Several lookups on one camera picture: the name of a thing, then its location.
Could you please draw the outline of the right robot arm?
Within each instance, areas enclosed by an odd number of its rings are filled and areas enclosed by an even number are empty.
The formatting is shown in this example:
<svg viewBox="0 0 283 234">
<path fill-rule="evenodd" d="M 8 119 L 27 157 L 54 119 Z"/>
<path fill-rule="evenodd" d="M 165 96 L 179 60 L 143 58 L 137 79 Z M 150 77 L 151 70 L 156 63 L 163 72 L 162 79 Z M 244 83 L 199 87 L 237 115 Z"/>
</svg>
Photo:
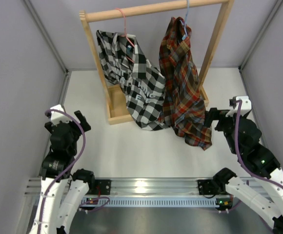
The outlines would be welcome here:
<svg viewBox="0 0 283 234">
<path fill-rule="evenodd" d="M 237 197 L 262 218 L 275 234 L 283 234 L 283 170 L 273 153 L 260 144 L 261 131 L 247 115 L 228 115 L 227 110 L 211 108 L 205 113 L 205 126 L 217 121 L 231 153 L 242 169 L 263 188 L 258 192 L 228 168 L 217 172 L 211 182 L 218 194 Z"/>
</svg>

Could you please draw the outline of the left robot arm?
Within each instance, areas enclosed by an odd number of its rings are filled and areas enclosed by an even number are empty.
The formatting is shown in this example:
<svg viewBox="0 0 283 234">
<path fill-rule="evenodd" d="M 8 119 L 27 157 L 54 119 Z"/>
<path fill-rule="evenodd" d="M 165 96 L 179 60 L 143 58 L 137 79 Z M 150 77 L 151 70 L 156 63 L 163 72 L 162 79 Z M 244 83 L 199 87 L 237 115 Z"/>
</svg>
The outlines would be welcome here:
<svg viewBox="0 0 283 234">
<path fill-rule="evenodd" d="M 83 150 L 77 150 L 77 142 L 85 139 L 91 129 L 80 111 L 72 117 L 62 105 L 45 112 L 49 121 L 45 128 L 51 134 L 49 152 L 40 170 L 40 198 L 31 228 L 32 234 L 67 234 L 72 220 L 85 195 L 95 191 L 92 171 L 71 170 Z"/>
</svg>

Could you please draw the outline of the blue wire hanger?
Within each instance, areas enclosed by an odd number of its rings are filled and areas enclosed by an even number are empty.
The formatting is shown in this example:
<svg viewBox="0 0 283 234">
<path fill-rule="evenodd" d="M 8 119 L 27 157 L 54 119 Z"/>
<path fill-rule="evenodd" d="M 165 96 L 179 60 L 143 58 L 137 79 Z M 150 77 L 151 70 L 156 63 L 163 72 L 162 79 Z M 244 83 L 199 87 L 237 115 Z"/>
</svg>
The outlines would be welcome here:
<svg viewBox="0 0 283 234">
<path fill-rule="evenodd" d="M 186 1 L 186 6 L 187 8 L 186 8 L 185 18 L 183 21 L 180 21 L 184 29 L 184 35 L 182 36 L 182 40 L 185 40 L 188 37 L 188 32 L 187 32 L 186 27 L 187 27 L 187 19 L 188 19 L 188 14 L 189 14 L 190 0 Z"/>
</svg>

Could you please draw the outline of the red brown plaid shirt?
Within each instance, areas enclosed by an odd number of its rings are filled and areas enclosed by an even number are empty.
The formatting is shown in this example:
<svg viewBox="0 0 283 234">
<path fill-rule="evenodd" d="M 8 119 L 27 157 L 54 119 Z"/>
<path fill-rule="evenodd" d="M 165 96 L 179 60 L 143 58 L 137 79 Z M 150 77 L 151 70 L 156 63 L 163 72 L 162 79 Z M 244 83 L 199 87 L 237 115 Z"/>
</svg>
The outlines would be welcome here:
<svg viewBox="0 0 283 234">
<path fill-rule="evenodd" d="M 172 17 L 159 49 L 165 77 L 164 123 L 186 144 L 207 150 L 212 130 L 204 125 L 205 102 L 198 88 L 197 67 L 191 54 L 192 30 L 181 17 Z"/>
</svg>

